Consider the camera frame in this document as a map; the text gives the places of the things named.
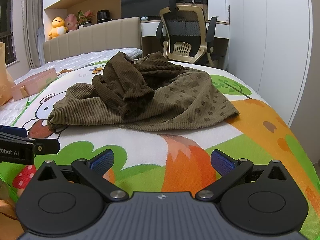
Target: flower pot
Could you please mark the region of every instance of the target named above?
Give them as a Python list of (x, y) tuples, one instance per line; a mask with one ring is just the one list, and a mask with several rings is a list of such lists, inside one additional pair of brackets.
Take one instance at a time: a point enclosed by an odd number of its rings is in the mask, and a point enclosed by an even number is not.
[(92, 25), (92, 22), (86, 22), (86, 23), (84, 23), (84, 27), (88, 27), (88, 26), (90, 26), (90, 25)]

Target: cartoon play mat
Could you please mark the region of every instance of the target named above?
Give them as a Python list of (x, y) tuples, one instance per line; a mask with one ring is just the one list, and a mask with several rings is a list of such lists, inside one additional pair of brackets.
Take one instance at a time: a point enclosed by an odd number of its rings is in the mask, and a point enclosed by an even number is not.
[(113, 150), (115, 162), (104, 178), (129, 194), (195, 194), (220, 178), (210, 163), (211, 152), (219, 149), (234, 159), (247, 158), (254, 164), (280, 160), (308, 200), (309, 213), (301, 233), (309, 239), (320, 236), (320, 183), (312, 163), (278, 114), (251, 88), (223, 70), (181, 64), (207, 71), (216, 88), (239, 110), (240, 116), (214, 127), (150, 133), (104, 125), (49, 131), (46, 119), (53, 104), (65, 96), (71, 85), (91, 83), (94, 75), (103, 72), (104, 65), (98, 62), (66, 73), (44, 89), (16, 120), (14, 126), (26, 128), (30, 137), (58, 138), (61, 150), (57, 155), (37, 156), (35, 167), (0, 164), (1, 178), (11, 187), (14, 200), (43, 161), (52, 159), (66, 165), (78, 158), (90, 159), (105, 149)]

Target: yellow plush toy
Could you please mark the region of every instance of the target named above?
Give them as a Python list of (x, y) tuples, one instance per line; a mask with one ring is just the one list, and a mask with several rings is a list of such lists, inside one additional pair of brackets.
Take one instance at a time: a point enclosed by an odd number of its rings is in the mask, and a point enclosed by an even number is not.
[(52, 21), (52, 29), (49, 32), (49, 40), (65, 34), (68, 28), (64, 26), (64, 20), (61, 17), (57, 17)]

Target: bed headboard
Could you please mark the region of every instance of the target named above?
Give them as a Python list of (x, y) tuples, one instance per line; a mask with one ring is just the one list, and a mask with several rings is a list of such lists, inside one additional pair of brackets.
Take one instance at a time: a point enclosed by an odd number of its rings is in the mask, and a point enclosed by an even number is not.
[(45, 62), (106, 49), (142, 49), (140, 18), (126, 18), (91, 25), (43, 44)]

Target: gift bag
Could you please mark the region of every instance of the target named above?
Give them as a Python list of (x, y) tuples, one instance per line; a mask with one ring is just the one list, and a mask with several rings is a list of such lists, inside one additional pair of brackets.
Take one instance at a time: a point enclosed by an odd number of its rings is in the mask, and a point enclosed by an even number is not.
[(15, 85), (5, 68), (5, 44), (0, 42), (0, 106), (12, 98), (11, 87)]

